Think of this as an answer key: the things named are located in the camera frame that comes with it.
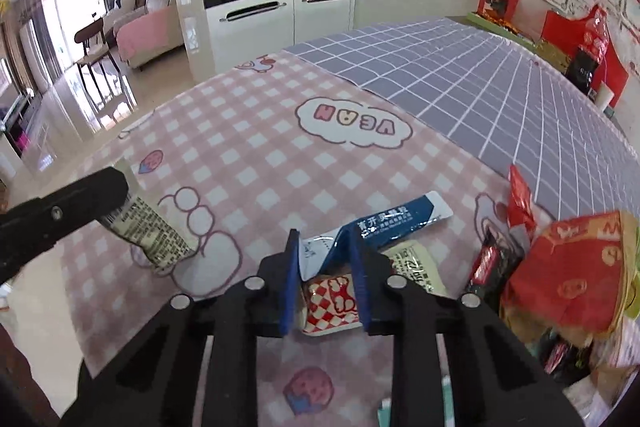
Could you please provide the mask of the grey grid tablecloth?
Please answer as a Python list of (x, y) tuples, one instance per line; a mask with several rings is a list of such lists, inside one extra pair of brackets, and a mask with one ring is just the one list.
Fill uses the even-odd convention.
[(290, 52), (403, 109), (505, 176), (518, 167), (556, 219), (639, 211), (639, 158), (542, 58), (450, 20), (377, 24)]

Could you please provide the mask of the white paper cup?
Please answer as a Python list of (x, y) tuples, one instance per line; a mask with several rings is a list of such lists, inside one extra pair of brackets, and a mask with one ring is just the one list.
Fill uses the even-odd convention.
[(610, 103), (614, 98), (614, 92), (607, 84), (601, 83), (600, 87), (597, 91), (596, 98), (594, 99), (594, 104), (596, 104), (597, 108), (600, 112), (604, 113)]

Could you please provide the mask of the red brown paper bag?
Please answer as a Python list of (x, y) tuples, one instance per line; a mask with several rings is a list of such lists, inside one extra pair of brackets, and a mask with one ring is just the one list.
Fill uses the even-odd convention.
[(551, 223), (506, 282), (500, 317), (523, 343), (549, 329), (581, 348), (610, 337), (638, 314), (638, 228), (624, 210)]

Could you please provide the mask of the red gift box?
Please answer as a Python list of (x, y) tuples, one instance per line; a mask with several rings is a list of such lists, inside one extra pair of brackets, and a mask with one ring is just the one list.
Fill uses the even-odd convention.
[(628, 72), (618, 58), (611, 33), (606, 22), (606, 11), (595, 4), (583, 18), (566, 18), (548, 11), (542, 26), (541, 39), (558, 48), (570, 59), (570, 66), (582, 63), (588, 79), (586, 93), (599, 91), (602, 84), (613, 92), (608, 108), (614, 109), (628, 80)]

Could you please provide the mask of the beige printed packet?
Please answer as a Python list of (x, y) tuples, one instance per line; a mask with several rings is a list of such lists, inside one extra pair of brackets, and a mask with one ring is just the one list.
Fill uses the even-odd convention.
[(177, 213), (161, 210), (139, 184), (125, 158), (113, 165), (127, 184), (125, 202), (99, 222), (108, 231), (142, 252), (146, 264), (166, 273), (179, 261), (196, 253), (198, 241), (179, 225)]

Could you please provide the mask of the small red snack packet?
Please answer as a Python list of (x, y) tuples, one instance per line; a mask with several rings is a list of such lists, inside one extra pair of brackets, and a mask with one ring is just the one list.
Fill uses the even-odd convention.
[(537, 221), (532, 209), (532, 191), (515, 164), (509, 168), (510, 196), (506, 221), (510, 231), (518, 231), (531, 241), (537, 230)]

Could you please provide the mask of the red white checkered packet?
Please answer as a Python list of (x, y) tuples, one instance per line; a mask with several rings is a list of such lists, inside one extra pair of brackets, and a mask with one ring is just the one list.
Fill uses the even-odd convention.
[(352, 274), (319, 275), (303, 285), (300, 331), (309, 337), (361, 326)]

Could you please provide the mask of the cola bottle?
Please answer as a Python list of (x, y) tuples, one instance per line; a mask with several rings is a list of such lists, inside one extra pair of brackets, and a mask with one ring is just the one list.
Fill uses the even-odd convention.
[(611, 42), (607, 15), (602, 5), (595, 4), (585, 17), (570, 21), (570, 35), (577, 44), (565, 76), (584, 95), (589, 95), (593, 76)]

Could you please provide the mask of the beige sofa pink blanket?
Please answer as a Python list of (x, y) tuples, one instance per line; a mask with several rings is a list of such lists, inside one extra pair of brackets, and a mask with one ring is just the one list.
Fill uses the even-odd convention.
[(157, 57), (183, 46), (176, 0), (145, 0), (127, 11), (118, 0), (104, 17), (105, 32), (113, 36), (119, 58), (131, 69), (140, 69)]

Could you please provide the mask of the white black sideboard cabinet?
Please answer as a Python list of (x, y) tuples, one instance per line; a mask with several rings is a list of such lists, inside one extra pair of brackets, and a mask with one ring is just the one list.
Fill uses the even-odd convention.
[(195, 81), (349, 30), (352, 0), (176, 0)]

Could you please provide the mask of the blue white sachet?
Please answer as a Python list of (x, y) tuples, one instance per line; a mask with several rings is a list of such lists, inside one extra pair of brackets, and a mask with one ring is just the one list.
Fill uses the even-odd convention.
[(298, 256), (300, 278), (307, 282), (323, 271), (349, 262), (349, 239), (352, 236), (360, 236), (370, 248), (380, 251), (453, 214), (445, 199), (436, 191), (431, 191), (405, 204), (302, 239)]

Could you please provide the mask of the black red snack wrapper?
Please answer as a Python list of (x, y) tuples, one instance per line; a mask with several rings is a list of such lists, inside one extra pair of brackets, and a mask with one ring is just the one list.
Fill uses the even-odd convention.
[(489, 308), (498, 312), (506, 282), (523, 259), (521, 248), (514, 247), (487, 229), (464, 291), (477, 295)]

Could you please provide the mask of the dark wooden chair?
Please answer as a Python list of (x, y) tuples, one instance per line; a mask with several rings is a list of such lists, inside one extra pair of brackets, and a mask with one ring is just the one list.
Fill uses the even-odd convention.
[[(96, 18), (89, 25), (78, 30), (74, 35), (74, 43), (80, 44), (84, 50), (84, 55), (75, 65), (78, 69), (82, 89), (84, 89), (85, 95), (87, 95), (91, 108), (94, 110), (104, 109), (108, 103), (114, 101), (117, 95), (114, 91), (115, 88), (119, 89), (119, 94), (125, 97), (128, 106), (131, 107), (131, 93), (125, 84), (126, 78), (122, 75), (122, 70), (117, 65), (111, 48), (106, 41), (103, 18)], [(115, 71), (116, 79), (113, 83), (108, 81), (106, 69), (103, 64), (104, 60), (107, 60)], [(98, 80), (96, 79), (96, 72), (93, 70), (94, 66), (99, 67), (102, 78), (106, 82), (108, 95), (104, 95), (101, 91)], [(85, 74), (89, 75), (91, 84), (99, 95), (99, 102), (92, 97)]]

